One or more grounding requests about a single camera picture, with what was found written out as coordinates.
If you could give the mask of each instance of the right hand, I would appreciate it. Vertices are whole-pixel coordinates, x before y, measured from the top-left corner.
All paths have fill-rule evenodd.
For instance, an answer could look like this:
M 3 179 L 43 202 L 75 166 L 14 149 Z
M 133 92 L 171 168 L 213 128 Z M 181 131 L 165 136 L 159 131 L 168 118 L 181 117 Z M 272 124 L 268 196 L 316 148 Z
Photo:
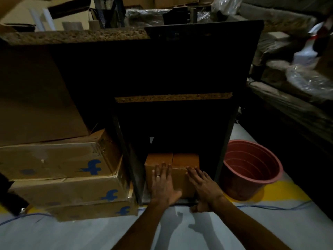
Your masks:
M 222 200 L 227 201 L 222 189 L 206 172 L 202 172 L 198 168 L 187 167 L 186 169 L 186 175 L 199 195 L 199 203 L 191 207 L 192 212 L 214 211 L 215 204 Z

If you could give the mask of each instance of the left hand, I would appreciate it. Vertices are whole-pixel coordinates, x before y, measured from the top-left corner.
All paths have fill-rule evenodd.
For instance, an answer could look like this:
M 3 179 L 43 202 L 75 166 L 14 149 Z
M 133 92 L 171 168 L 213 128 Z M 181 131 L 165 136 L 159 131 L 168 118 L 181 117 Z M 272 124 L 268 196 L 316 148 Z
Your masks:
M 170 205 L 177 202 L 181 198 L 181 191 L 174 190 L 171 176 L 172 167 L 162 162 L 162 170 L 156 165 L 152 171 L 152 198 L 150 204 L 157 205 L 166 210 Z

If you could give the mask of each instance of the red plastic bucket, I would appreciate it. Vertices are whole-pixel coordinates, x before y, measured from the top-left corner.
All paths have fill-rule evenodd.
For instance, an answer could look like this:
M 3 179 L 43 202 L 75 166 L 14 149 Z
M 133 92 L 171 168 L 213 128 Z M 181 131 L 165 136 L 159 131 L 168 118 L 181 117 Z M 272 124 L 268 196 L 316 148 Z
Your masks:
M 233 199 L 245 201 L 282 177 L 279 159 L 267 148 L 247 140 L 228 143 L 221 171 L 221 187 Z

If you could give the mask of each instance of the blue f logo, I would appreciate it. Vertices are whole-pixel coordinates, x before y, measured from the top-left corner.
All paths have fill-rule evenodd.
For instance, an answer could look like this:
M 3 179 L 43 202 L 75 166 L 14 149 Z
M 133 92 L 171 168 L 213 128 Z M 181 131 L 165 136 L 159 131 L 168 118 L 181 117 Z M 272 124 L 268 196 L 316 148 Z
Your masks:
M 101 163 L 100 160 L 91 160 L 88 162 L 88 168 L 78 168 L 80 172 L 90 172 L 91 175 L 98 175 L 98 171 L 101 171 L 101 168 L 97 168 L 96 164 Z
M 109 191 L 106 193 L 106 196 L 101 197 L 100 199 L 101 199 L 101 200 L 113 201 L 113 200 L 115 200 L 115 199 L 118 198 L 118 196 L 114 196 L 114 195 L 113 195 L 114 193 L 117 193 L 117 192 L 118 192 L 117 189 L 109 190 Z
M 131 206 L 125 206 L 123 208 L 120 209 L 120 211 L 116 212 L 116 214 L 120 214 L 121 216 L 125 216 L 127 215 L 127 213 L 129 213 L 129 209 L 131 208 Z

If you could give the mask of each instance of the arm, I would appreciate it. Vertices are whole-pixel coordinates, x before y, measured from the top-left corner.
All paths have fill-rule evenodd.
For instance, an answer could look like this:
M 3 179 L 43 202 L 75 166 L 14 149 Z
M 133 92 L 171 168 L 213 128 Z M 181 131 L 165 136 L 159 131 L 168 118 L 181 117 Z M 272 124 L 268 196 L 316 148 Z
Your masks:
M 152 198 L 143 214 L 128 229 L 112 250 L 149 250 L 155 236 L 157 225 L 164 211 L 180 197 L 181 191 L 173 189 L 171 165 L 168 174 L 165 163 L 162 170 L 156 165 L 152 174 Z
M 187 176 L 199 194 L 192 212 L 215 212 L 246 250 L 290 250 L 273 233 L 234 206 L 206 172 L 187 169 Z

